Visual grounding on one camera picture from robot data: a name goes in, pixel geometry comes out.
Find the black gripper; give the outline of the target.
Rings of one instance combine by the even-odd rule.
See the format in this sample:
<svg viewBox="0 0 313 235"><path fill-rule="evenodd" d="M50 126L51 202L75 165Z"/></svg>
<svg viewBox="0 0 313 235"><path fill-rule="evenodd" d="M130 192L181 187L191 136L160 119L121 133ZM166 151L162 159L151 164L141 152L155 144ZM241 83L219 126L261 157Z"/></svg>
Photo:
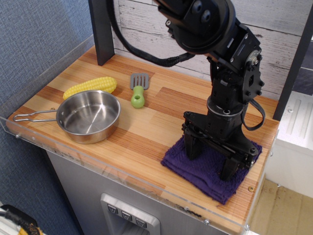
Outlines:
<svg viewBox="0 0 313 235"><path fill-rule="evenodd" d="M248 105L222 109L208 104L206 115L184 112L185 152L189 160L201 153L201 144L208 145L226 157L220 179L229 181L238 169L250 169L257 159L257 147L243 134Z"/></svg>

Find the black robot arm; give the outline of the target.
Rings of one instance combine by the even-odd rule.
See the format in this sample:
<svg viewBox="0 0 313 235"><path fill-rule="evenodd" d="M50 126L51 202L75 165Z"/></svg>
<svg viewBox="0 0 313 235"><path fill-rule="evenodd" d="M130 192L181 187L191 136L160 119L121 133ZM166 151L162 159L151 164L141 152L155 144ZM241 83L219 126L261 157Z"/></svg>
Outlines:
<svg viewBox="0 0 313 235"><path fill-rule="evenodd" d="M178 45L190 54L205 55L210 62L207 114L184 113L186 154L195 159L202 143L221 152L226 159L220 178L228 181L238 169L250 169L259 154L242 129L249 105L265 114L255 100L264 85L260 42L236 18L229 0L159 0L157 5Z"/></svg>

